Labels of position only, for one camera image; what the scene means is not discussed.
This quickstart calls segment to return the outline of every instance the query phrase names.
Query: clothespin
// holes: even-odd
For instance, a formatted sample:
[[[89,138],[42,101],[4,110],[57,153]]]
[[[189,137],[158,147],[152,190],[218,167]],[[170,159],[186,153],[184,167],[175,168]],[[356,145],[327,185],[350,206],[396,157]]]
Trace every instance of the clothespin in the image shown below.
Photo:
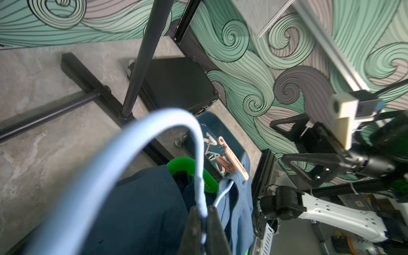
[[[225,154],[227,155],[227,157],[229,158],[231,163],[228,162],[223,157],[220,157],[220,156],[217,157],[217,162],[221,166],[223,166],[227,170],[228,173],[232,173],[232,172],[238,170],[243,175],[244,180],[247,181],[249,179],[248,173],[245,171],[245,168],[242,166],[241,162],[239,161],[237,156],[235,156],[235,154],[233,153],[231,148],[228,146],[228,144],[225,142],[224,138],[222,138],[222,136],[218,137],[218,143],[220,145],[224,145]]]

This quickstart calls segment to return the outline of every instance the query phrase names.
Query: wall mural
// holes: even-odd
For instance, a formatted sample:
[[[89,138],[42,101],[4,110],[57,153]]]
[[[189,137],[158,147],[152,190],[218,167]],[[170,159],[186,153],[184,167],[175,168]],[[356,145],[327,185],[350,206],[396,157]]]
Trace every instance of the wall mural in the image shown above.
[[[309,0],[324,28],[372,91],[408,78],[408,0]],[[33,47],[141,38],[153,0],[0,0],[0,45]],[[174,33],[186,0],[174,1],[165,34]],[[230,0],[204,0],[180,45],[194,57],[221,101],[259,149],[297,153],[269,128],[306,112],[308,126],[329,123],[332,93],[350,91],[299,15],[289,8],[262,38]],[[386,110],[408,109],[408,86],[382,96]],[[364,130],[365,137],[373,127]],[[299,165],[310,171],[313,165]],[[299,178],[286,169],[292,180]],[[340,175],[334,185],[357,180]]]
[[[336,44],[372,91],[408,78],[407,0],[310,0]],[[294,9],[257,39],[230,1],[204,0],[180,48],[194,56],[221,100],[259,149],[277,157],[295,145],[269,128],[271,120],[306,112],[308,126],[329,123],[333,93],[351,91]],[[408,86],[383,95],[386,110],[408,109]],[[367,137],[373,131],[366,128]],[[310,171],[313,165],[300,162]],[[299,186],[299,177],[286,168]],[[358,180],[336,177],[334,185]]]
[[[163,34],[180,19],[174,1]],[[32,47],[141,38],[153,0],[2,0],[0,45]]]

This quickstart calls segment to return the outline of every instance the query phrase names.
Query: wire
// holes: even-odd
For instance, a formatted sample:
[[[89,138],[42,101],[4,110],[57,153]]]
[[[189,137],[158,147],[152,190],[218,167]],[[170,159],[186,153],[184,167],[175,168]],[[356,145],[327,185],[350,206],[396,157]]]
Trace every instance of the wire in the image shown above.
[[[129,123],[94,157],[54,205],[28,246],[27,254],[78,254],[99,210],[122,172],[154,137],[175,126],[189,128],[194,140],[195,202],[205,224],[208,211],[204,194],[204,143],[200,124],[186,110],[165,109]]]
[[[225,199],[224,200],[224,209],[222,210],[222,214],[221,214],[221,222],[222,222],[222,219],[224,218],[224,212],[225,212],[226,207],[227,207],[227,200]]]
[[[399,88],[399,87],[401,87],[401,86],[403,86],[403,85],[407,85],[407,84],[408,84],[408,79],[405,79],[405,80],[402,80],[402,81],[399,81],[399,82],[395,82],[395,83],[393,83],[393,84],[388,85],[387,87],[385,87],[385,88],[383,88],[383,89],[380,89],[380,90],[377,91],[377,92],[374,92],[373,95],[376,95],[377,97],[379,97],[379,96],[381,96],[382,94],[384,94],[385,92],[388,92],[388,91],[390,91],[390,90]]]
[[[266,190],[265,190],[265,196],[267,195],[267,193],[268,193],[268,188],[269,187],[271,187],[271,186],[276,186],[276,187],[279,187],[279,185],[276,185],[276,184],[270,184],[270,185],[268,185],[268,186],[266,186]]]
[[[354,192],[355,195],[358,195],[358,192],[356,191],[356,189],[354,188],[353,182],[350,182],[350,187],[351,190]]]
[[[276,186],[276,187],[279,187],[279,185],[276,185],[276,184],[270,184],[270,185],[266,186],[266,189],[268,189],[268,188],[269,188],[269,187],[271,187],[271,186]]]
[[[259,222],[259,219],[262,218],[262,217],[266,218],[265,215],[260,215],[260,216],[257,218],[257,220],[256,220],[256,225],[255,225],[256,230],[257,230],[259,233],[262,233],[262,231],[260,231],[259,228],[258,228],[258,222]]]
[[[276,221],[276,218],[274,218],[274,219],[272,220],[272,222],[269,224],[271,228],[273,228],[272,225],[273,225],[273,223],[274,223],[275,221]]]
[[[225,196],[225,194],[228,193],[228,191],[231,189],[232,185],[234,184],[234,181],[231,180],[228,184],[228,186],[217,196],[217,198],[215,199],[213,206],[217,207],[218,203],[221,201],[221,199]]]

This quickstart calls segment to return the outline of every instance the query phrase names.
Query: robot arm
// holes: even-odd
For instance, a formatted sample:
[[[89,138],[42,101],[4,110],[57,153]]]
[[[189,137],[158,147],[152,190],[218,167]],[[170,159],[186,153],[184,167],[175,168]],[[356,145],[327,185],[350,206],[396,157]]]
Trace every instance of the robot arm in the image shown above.
[[[261,197],[257,208],[269,219],[316,220],[355,233],[373,243],[393,239],[395,232],[405,233],[403,239],[408,240],[405,223],[396,224],[397,220],[376,212],[328,202],[289,186],[278,186],[275,195]]]
[[[303,193],[302,203],[306,211],[299,215],[301,219],[323,222],[350,231],[373,243],[388,239],[387,228],[375,212],[341,206],[307,193]]]
[[[368,91],[334,94],[328,111],[333,117],[330,126],[316,122],[306,128],[305,113],[274,120],[270,127],[294,142],[299,153],[284,154],[282,162],[294,170],[311,187],[317,188],[339,174],[383,178],[401,178],[408,166],[408,110],[381,113],[382,101]],[[360,130],[368,123],[391,119],[370,135],[368,144]],[[290,131],[280,124],[293,123]],[[310,172],[298,162],[315,165]]]

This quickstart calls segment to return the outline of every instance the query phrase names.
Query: dark blue cloth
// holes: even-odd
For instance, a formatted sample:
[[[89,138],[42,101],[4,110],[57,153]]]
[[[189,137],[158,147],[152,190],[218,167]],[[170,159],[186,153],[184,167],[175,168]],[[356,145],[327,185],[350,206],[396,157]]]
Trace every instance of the dark blue cloth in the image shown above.
[[[187,218],[167,167],[141,170],[112,190],[82,254],[177,254]]]
[[[240,161],[250,175],[251,164],[246,152]],[[244,255],[253,242],[251,181],[245,181],[240,172],[230,173],[221,180],[218,193],[223,191],[231,180],[234,185],[220,200],[217,210],[233,255]],[[181,190],[187,209],[190,210],[195,205],[194,183],[191,182]],[[206,200],[207,204],[213,204],[214,194],[206,193]]]

